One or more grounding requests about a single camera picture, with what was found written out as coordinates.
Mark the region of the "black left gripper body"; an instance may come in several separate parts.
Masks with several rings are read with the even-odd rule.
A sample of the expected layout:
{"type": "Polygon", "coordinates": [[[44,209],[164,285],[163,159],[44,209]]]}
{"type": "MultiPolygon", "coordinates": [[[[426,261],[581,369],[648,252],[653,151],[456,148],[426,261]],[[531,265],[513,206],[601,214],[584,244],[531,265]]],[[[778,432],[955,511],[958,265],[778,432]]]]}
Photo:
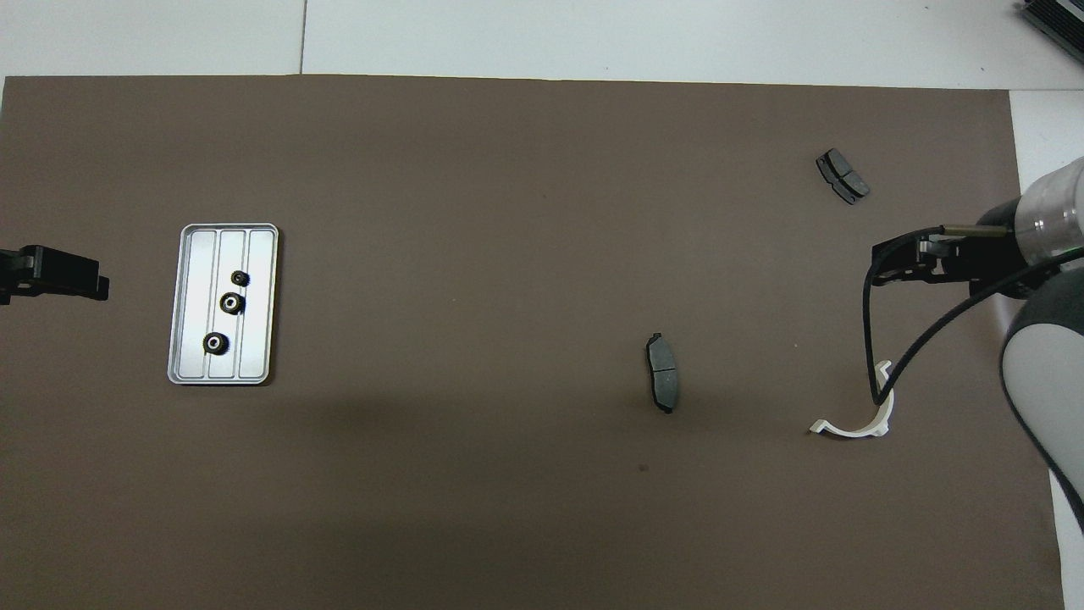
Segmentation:
{"type": "Polygon", "coordinates": [[[1,250],[1,304],[11,304],[13,297],[38,297],[40,289],[27,281],[36,252],[36,246],[1,250]]]}

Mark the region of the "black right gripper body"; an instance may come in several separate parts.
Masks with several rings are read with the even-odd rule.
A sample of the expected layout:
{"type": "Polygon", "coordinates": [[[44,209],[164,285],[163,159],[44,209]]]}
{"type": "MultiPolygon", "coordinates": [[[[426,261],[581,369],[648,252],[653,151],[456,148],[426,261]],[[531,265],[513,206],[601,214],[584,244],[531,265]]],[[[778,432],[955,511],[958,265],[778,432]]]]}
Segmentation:
{"type": "MultiPolygon", "coordinates": [[[[1014,230],[1015,215],[1019,206],[1018,198],[1003,203],[995,208],[988,209],[979,220],[977,225],[1002,225],[1014,230]]],[[[989,286],[996,282],[1025,269],[1025,258],[1020,254],[1017,241],[1014,236],[1004,238],[971,238],[968,246],[963,247],[967,254],[966,263],[969,265],[968,274],[971,275],[968,282],[969,295],[976,295],[986,290],[989,286]]],[[[1018,280],[1007,288],[998,293],[1009,298],[1030,298],[1040,288],[1040,275],[1027,275],[1023,280],[1018,280]]]]}

